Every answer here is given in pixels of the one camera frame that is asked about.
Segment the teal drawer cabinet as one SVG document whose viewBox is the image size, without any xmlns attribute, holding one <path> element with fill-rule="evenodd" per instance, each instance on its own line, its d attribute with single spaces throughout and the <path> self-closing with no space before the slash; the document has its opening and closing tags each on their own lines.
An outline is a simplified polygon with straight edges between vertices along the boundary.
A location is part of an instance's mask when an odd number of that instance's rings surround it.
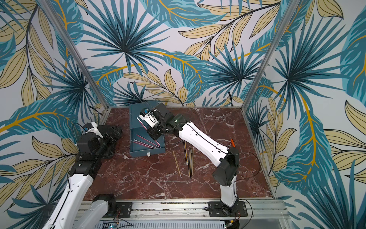
<svg viewBox="0 0 366 229">
<path fill-rule="evenodd" d="M 148 122 L 146 122 L 145 119 L 143 118 L 143 115 L 146 115 L 148 112 L 153 111 L 153 109 L 158 104 L 159 103 L 157 101 L 151 100 L 129 105 L 130 129 L 140 128 L 143 127 L 143 125 L 146 128 L 149 128 L 150 127 L 149 123 L 152 123 L 152 120 L 154 121 L 154 118 L 148 117 L 147 118 Z"/>
</svg>

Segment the pink pencil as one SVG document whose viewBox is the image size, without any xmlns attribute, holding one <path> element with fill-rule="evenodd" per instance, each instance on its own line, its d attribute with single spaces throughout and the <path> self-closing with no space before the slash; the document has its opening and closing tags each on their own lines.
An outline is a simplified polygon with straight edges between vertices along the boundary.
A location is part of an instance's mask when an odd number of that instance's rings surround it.
<svg viewBox="0 0 366 229">
<path fill-rule="evenodd" d="M 142 126 L 145 130 L 147 130 L 146 126 L 143 124 L 143 122 L 141 121 L 141 119 L 140 119 L 139 117 L 137 117 L 136 119 L 139 121 L 139 123 L 141 124 L 141 126 Z"/>
<path fill-rule="evenodd" d="M 158 144 L 158 142 L 156 142 L 156 143 L 154 143 L 154 142 L 152 142 L 152 141 L 150 141 L 150 140 L 148 140 L 148 139 L 146 139 L 146 138 L 144 138 L 144 137 L 142 137 L 141 135 L 137 135 L 139 138 L 141 138 L 141 139 L 143 139 L 143 140 L 145 140 L 146 142 L 149 142 L 149 143 L 151 143 L 152 145 L 154 145 L 154 146 L 156 146 L 156 147 L 160 147 L 160 145 Z"/>
<path fill-rule="evenodd" d="M 151 149 L 155 149 L 156 147 L 152 146 L 152 145 L 149 145 L 149 144 L 145 144 L 141 141 L 137 141 L 137 140 L 134 140 L 133 141 L 135 144 L 137 145 L 140 145 L 140 146 L 143 146 L 143 147 L 146 147 L 146 148 L 151 148 Z"/>
</svg>

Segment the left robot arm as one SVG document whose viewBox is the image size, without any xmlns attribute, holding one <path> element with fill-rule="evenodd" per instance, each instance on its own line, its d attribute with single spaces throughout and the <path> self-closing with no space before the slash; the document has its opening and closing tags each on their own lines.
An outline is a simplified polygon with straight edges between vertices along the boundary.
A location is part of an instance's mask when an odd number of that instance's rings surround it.
<svg viewBox="0 0 366 229">
<path fill-rule="evenodd" d="M 75 163 L 67 178 L 67 185 L 45 229 L 92 229 L 104 216 L 118 213 L 114 194 L 100 194 L 80 219 L 76 219 L 81 203 L 94 182 L 104 158 L 115 153 L 117 141 L 123 131 L 119 126 L 97 125 L 94 122 L 83 126 L 85 132 L 76 146 L 79 149 Z"/>
</svg>

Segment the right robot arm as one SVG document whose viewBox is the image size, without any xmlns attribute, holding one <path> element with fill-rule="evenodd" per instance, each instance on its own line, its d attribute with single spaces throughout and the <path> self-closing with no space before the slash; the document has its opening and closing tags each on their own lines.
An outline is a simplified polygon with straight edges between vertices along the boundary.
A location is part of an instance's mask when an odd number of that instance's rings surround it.
<svg viewBox="0 0 366 229">
<path fill-rule="evenodd" d="M 144 108 L 139 118 L 149 125 L 147 133 L 152 139 L 173 134 L 203 153 L 216 166 L 213 177 L 220 185 L 223 209 L 231 211 L 237 205 L 235 182 L 239 169 L 239 151 L 236 147 L 229 148 L 216 142 L 191 120 L 182 114 L 174 115 L 162 103 L 154 108 Z"/>
</svg>

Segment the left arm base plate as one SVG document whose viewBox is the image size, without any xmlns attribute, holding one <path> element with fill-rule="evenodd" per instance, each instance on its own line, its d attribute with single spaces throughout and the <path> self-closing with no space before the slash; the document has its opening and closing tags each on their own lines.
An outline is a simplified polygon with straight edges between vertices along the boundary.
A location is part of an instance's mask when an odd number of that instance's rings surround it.
<svg viewBox="0 0 366 229">
<path fill-rule="evenodd" d="M 116 202 L 108 204 L 108 211 L 105 217 L 130 218 L 132 211 L 132 202 Z"/>
</svg>

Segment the teal top drawer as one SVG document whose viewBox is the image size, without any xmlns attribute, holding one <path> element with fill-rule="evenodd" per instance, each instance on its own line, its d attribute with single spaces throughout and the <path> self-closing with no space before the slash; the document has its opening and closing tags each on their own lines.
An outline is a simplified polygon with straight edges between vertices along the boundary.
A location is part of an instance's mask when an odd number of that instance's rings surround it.
<svg viewBox="0 0 366 229">
<path fill-rule="evenodd" d="M 144 137 L 154 143 L 158 142 L 160 147 L 158 148 L 158 147 L 152 145 L 151 143 L 146 142 L 145 140 L 139 138 L 137 135 L 141 135 L 142 137 Z M 133 142 L 134 140 L 141 141 L 145 144 L 152 145 L 156 148 L 151 149 L 151 148 L 146 148 L 146 147 L 137 145 Z M 165 153 L 165 138 L 163 135 L 160 136 L 160 138 L 158 140 L 153 140 L 148 135 L 147 131 L 143 127 L 130 130 L 130 155 L 132 157 L 152 156 L 152 155 L 158 155 L 158 154 L 163 154 L 163 153 Z"/>
</svg>

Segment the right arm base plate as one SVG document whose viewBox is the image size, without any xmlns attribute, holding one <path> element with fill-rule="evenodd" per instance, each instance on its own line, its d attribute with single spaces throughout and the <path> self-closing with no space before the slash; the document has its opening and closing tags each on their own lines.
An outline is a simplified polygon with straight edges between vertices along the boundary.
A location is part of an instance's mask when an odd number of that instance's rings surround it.
<svg viewBox="0 0 366 229">
<path fill-rule="evenodd" d="M 247 217 L 248 212 L 246 204 L 243 201 L 237 201 L 232 207 L 228 207 L 221 201 L 210 201 L 204 208 L 209 212 L 210 217 Z"/>
</svg>

